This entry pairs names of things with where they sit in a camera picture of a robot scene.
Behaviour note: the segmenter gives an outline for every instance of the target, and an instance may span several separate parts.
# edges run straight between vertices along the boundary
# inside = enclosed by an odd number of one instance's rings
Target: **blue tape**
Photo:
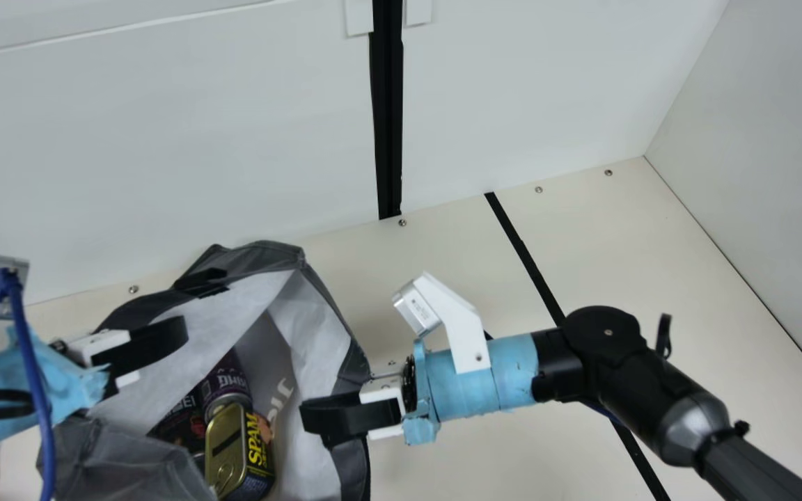
[[[23,359],[17,348],[13,327],[8,328],[10,346],[0,351],[0,390],[29,390]],[[52,424],[58,424],[79,409],[90,408],[104,397],[108,374],[103,367],[84,369],[42,343],[31,334],[45,393],[51,402]],[[0,441],[38,424],[35,413],[0,420]]]

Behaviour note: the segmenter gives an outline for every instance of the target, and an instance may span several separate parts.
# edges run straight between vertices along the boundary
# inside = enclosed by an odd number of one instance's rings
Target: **white wall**
[[[402,32],[402,209],[642,156],[726,1],[435,0]]]
[[[802,348],[802,1],[732,0],[647,157]]]
[[[0,50],[0,254],[31,261],[30,301],[376,216],[367,38],[343,0]]]

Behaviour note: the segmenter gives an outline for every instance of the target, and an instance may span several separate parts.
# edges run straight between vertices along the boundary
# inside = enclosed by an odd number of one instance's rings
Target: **white bracket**
[[[397,400],[398,409],[401,415],[404,415],[407,410],[404,409],[404,399],[401,394],[401,373],[389,374],[385,377],[379,377],[370,380],[361,387],[359,397],[362,404],[369,404],[370,402],[381,402],[382,400]],[[385,428],[378,428],[367,432],[367,438],[370,440],[381,440],[381,438],[398,437],[404,435],[404,427],[400,424],[393,424]]]
[[[125,343],[131,342],[131,340],[132,336],[128,331],[98,331],[97,333],[82,335],[79,336],[79,338],[65,342],[67,345],[66,356],[73,362],[76,362],[76,364],[82,365],[82,367],[92,368],[92,356],[98,355],[108,349],[124,345]],[[114,383],[116,383],[117,389],[121,390],[123,387],[132,383],[137,383],[137,381],[140,380],[141,375],[139,372],[133,371],[121,375]]]
[[[432,22],[432,0],[407,0],[405,2],[405,26],[417,26],[430,22]]]
[[[445,324],[456,373],[491,368],[478,311],[434,276],[423,273],[395,293],[392,302],[417,336],[426,336]]]
[[[373,2],[381,0],[345,0],[346,34],[350,37],[373,32]]]

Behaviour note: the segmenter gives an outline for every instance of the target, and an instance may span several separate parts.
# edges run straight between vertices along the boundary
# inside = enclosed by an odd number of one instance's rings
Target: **purple can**
[[[203,470],[206,422],[203,419],[203,407],[197,387],[175,404],[148,435],[187,448],[194,462]]]
[[[206,422],[212,421],[212,416],[216,415],[216,412],[233,402],[248,408],[252,407],[249,383],[233,349],[223,356],[203,381],[200,381],[198,389],[203,399],[203,415]]]

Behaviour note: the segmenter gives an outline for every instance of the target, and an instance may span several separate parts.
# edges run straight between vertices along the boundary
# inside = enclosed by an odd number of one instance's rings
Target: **white panel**
[[[802,476],[802,354],[644,159],[497,196],[563,311],[614,305],[652,343],[672,314],[670,361]],[[650,460],[671,499],[716,498],[692,470]]]
[[[646,156],[802,348],[802,2],[732,0]]]
[[[0,47],[265,1],[0,0]]]
[[[0,51],[0,254],[40,301],[375,218],[369,82],[341,0]]]
[[[405,29],[406,210],[642,155],[726,0],[436,0]]]

